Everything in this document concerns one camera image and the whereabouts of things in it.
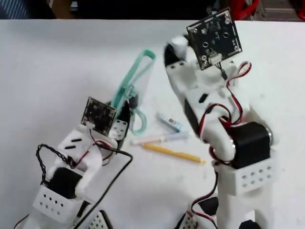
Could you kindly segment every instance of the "white surface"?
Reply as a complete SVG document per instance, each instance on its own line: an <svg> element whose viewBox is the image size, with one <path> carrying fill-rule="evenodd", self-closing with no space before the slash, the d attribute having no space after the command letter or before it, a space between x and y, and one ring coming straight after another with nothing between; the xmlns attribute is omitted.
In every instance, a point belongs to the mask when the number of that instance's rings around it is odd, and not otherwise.
<svg viewBox="0 0 305 229"><path fill-rule="evenodd" d="M80 122L88 96L108 101L143 48L157 55L142 106L145 134L169 131L155 120L156 111L188 125L166 77L163 46L191 23L0 21L0 228L12 228L31 208L41 180L37 145L57 146ZM275 228L304 228L305 24L242 21L237 29L244 52L234 61L253 63L241 85L272 115L281 138ZM129 133L126 143L132 138ZM162 146L210 160L208 146L194 137ZM209 163L204 180L204 167L192 162L139 146L123 149L134 161L102 202L116 229L171 229L188 202L212 188ZM42 153L44 160L54 159ZM116 156L103 169L91 185L93 199L127 160Z"/></svg>

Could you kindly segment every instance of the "pencil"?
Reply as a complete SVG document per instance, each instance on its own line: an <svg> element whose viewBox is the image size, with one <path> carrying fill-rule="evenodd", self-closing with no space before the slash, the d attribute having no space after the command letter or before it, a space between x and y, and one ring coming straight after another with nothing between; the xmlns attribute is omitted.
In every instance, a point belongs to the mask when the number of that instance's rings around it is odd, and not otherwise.
<svg viewBox="0 0 305 229"><path fill-rule="evenodd" d="M185 160L189 160L189 161L193 161L193 162L197 162L197 163L203 163L203 164L206 163L206 161L202 160L200 157L190 155L190 154L187 154L187 153L174 152L170 149L166 149L166 148L162 148L162 147L155 146L155 145L150 145L150 144L144 144L143 147L146 148L146 149L150 149L150 150L159 152L159 153L168 154L168 155L172 155L172 156L175 156L175 157L183 158Z"/></svg>

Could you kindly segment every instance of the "white robot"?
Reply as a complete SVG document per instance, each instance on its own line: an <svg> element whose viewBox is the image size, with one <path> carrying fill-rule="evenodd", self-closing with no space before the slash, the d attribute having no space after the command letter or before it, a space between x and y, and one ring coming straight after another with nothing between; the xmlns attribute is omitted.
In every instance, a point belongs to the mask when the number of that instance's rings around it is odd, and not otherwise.
<svg viewBox="0 0 305 229"><path fill-rule="evenodd" d="M111 223L99 204L108 190L131 163L132 155L120 150L130 121L126 102L117 119L115 109L89 97L81 124L72 130L57 149L41 144L36 156L42 169L42 182L23 229L112 229ZM54 164L46 169L41 150L48 149L57 155ZM86 189L102 166L116 154L130 160L114 177L100 199L95 203L86 197Z"/></svg>
<svg viewBox="0 0 305 229"><path fill-rule="evenodd" d="M273 229L278 139L264 111L250 104L239 87L238 78L250 71L251 63L238 68L230 60L220 64L242 51L230 12L212 15L187 30L189 35L165 47L164 65L193 130L210 145L216 183L190 204L176 228ZM216 187L218 197L212 197ZM253 210L255 220L247 220Z"/></svg>

